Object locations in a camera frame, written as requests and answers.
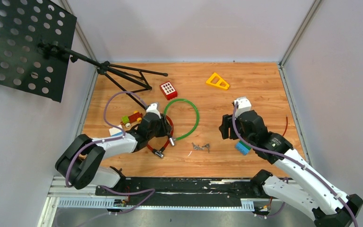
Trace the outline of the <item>green cable lock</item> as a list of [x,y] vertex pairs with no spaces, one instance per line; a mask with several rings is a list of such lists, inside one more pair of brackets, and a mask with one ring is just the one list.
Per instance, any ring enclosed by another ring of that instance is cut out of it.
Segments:
[[185,102],[185,103],[187,103],[187,104],[189,104],[192,108],[193,108],[193,110],[194,110],[194,112],[195,112],[195,115],[196,115],[196,120],[195,120],[195,124],[194,124],[194,126],[192,127],[192,129],[189,131],[189,132],[187,132],[186,134],[184,134],[184,135],[182,135],[182,136],[179,136],[179,137],[177,137],[177,138],[173,138],[172,136],[170,136],[169,137],[169,142],[170,142],[170,144],[171,144],[171,146],[175,146],[175,142],[177,141],[177,140],[182,140],[182,139],[184,139],[184,138],[186,138],[186,137],[188,137],[188,136],[190,136],[196,129],[197,129],[197,127],[198,127],[198,125],[199,125],[199,121],[200,121],[200,114],[199,114],[199,111],[198,111],[198,108],[190,101],[190,100],[188,100],[188,99],[184,99],[184,98],[177,98],[177,99],[175,99],[175,100],[173,100],[173,101],[170,101],[167,105],[166,105],[166,107],[165,107],[165,109],[164,109],[164,112],[163,112],[163,114],[164,114],[164,117],[166,117],[167,116],[167,111],[168,111],[168,109],[169,109],[169,107],[172,105],[172,104],[174,104],[174,103],[176,103],[176,102]]

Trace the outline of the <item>silver keys of green lock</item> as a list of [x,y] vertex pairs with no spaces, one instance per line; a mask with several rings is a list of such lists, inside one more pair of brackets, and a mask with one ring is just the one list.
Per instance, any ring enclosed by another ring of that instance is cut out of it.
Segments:
[[210,144],[205,144],[204,146],[201,147],[202,150],[206,150],[208,153],[210,152]]

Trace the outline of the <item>silver keys of red lock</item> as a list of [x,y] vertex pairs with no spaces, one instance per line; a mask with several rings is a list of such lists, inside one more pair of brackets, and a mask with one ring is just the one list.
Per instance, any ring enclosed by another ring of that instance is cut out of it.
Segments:
[[194,150],[201,150],[201,147],[199,145],[196,145],[194,143],[191,143]]

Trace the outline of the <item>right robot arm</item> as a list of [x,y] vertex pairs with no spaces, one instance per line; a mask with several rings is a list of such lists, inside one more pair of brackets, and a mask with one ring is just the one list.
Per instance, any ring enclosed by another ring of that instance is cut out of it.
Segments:
[[253,195],[277,197],[300,210],[317,227],[358,226],[356,217],[363,199],[357,194],[345,193],[321,176],[285,137],[268,131],[254,110],[223,115],[219,130],[223,139],[240,139],[301,187],[298,189],[262,169],[252,179]]

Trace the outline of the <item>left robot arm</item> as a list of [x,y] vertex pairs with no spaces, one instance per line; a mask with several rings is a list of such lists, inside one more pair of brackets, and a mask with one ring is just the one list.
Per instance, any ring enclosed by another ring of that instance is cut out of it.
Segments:
[[116,137],[90,138],[78,135],[55,163],[55,169],[65,177],[68,187],[77,190],[89,184],[107,186],[114,195],[125,192],[126,183],[119,170],[101,166],[102,160],[124,153],[135,153],[147,147],[152,138],[165,137],[172,127],[167,118],[147,113],[142,121]]

